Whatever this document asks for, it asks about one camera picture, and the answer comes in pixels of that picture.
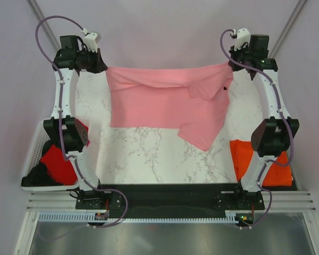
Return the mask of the pink polo shirt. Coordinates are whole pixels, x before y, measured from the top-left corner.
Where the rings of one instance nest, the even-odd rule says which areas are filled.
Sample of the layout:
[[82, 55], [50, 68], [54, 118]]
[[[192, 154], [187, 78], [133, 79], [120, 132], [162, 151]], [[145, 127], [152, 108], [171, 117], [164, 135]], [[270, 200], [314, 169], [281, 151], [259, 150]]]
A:
[[177, 129], [207, 151], [223, 127], [233, 72], [227, 63], [191, 69], [110, 67], [111, 126]]

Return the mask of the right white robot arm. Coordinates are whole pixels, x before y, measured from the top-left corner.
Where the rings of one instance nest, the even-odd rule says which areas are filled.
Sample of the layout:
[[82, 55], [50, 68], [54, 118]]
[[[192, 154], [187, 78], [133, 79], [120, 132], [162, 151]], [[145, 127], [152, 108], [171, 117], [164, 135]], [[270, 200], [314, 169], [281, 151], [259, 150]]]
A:
[[245, 209], [252, 203], [249, 192], [262, 189], [268, 169], [277, 164], [278, 157], [286, 151], [294, 152], [293, 139], [299, 121], [292, 118], [281, 97], [276, 60], [268, 56], [268, 35], [252, 35], [245, 29], [230, 31], [235, 40], [229, 53], [232, 71], [246, 70], [255, 85], [262, 108], [263, 120], [251, 135], [254, 151], [249, 167], [240, 179], [242, 189], [233, 195], [233, 203]]

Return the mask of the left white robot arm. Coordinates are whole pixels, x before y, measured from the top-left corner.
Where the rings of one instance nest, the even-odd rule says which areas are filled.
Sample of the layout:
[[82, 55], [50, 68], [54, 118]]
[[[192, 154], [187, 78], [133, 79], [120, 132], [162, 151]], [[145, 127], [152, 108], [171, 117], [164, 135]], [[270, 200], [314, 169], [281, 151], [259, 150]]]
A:
[[61, 149], [63, 159], [74, 168], [74, 188], [83, 192], [99, 186], [99, 179], [88, 160], [88, 132], [75, 113], [75, 95], [81, 71], [97, 74], [107, 71], [102, 60], [97, 32], [85, 32], [83, 38], [61, 36], [61, 48], [51, 61], [55, 71], [54, 108], [43, 127], [53, 144]]

